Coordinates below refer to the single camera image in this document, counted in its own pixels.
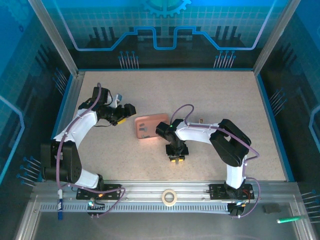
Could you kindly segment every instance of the enclosure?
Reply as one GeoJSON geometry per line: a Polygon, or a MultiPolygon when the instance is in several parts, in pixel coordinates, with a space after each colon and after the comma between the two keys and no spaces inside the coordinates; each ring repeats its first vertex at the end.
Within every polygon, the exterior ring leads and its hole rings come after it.
{"type": "Polygon", "coordinates": [[[2,239],[318,239],[319,10],[316,0],[0,0],[2,239]],[[110,127],[98,117],[77,145],[80,166],[126,192],[93,207],[68,186],[58,220],[41,146],[97,83],[136,114],[110,127]],[[213,199],[210,186],[230,177],[213,143],[187,141],[174,163],[168,141],[136,125],[185,104],[191,123],[231,120],[259,152],[241,166],[258,180],[245,181],[254,199],[244,214],[256,206],[243,219],[230,216],[243,202],[213,199]]]}

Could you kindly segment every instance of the white tabletop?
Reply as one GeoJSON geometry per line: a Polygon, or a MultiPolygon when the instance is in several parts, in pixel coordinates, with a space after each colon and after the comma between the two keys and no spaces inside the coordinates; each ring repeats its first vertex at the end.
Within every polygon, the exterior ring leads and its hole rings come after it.
{"type": "MultiPolygon", "coordinates": [[[[136,117],[162,113],[171,117],[190,103],[195,109],[189,121],[229,119],[251,139],[261,157],[248,162],[246,176],[285,180],[253,72],[88,71],[77,106],[92,96],[98,82],[113,96],[121,94],[121,103],[134,105],[137,114],[123,124],[93,127],[88,132],[79,147],[84,169],[102,174],[105,180],[225,180],[226,164],[212,145],[187,141],[189,156],[175,164],[166,155],[167,141],[139,140],[135,135],[136,117]]],[[[189,110],[182,109],[176,117],[184,118],[189,110]]],[[[100,120],[98,125],[108,122],[100,120]]]]}

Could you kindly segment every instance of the blue marker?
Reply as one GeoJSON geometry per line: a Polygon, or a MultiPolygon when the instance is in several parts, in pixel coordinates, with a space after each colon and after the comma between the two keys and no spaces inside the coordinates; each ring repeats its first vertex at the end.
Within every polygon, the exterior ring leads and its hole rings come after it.
{"type": "Polygon", "coordinates": [[[62,189],[58,190],[58,220],[63,219],[62,189]]]}

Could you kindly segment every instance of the blue enclosure wall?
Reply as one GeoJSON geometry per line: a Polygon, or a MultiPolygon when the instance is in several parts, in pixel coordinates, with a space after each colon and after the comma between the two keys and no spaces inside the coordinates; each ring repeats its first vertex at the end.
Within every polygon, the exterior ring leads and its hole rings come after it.
{"type": "Polygon", "coordinates": [[[40,158],[50,139],[70,73],[28,1],[0,0],[0,232],[13,239],[38,172],[23,157],[40,158]]]}
{"type": "Polygon", "coordinates": [[[320,2],[301,0],[261,77],[293,176],[320,192],[320,2]]]}
{"type": "Polygon", "coordinates": [[[80,69],[251,70],[287,0],[44,0],[80,69]]]}

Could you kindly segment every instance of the tape roll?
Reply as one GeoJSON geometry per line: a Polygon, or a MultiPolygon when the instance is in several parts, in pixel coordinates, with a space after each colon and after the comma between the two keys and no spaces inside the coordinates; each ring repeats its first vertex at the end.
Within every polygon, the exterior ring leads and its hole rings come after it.
{"type": "Polygon", "coordinates": [[[173,191],[172,189],[167,189],[162,193],[162,202],[164,205],[168,206],[168,207],[172,207],[173,205],[176,204],[177,202],[177,194],[175,191],[173,191]],[[173,195],[173,200],[172,201],[167,201],[166,200],[166,195],[167,194],[172,194],[173,195]]]}

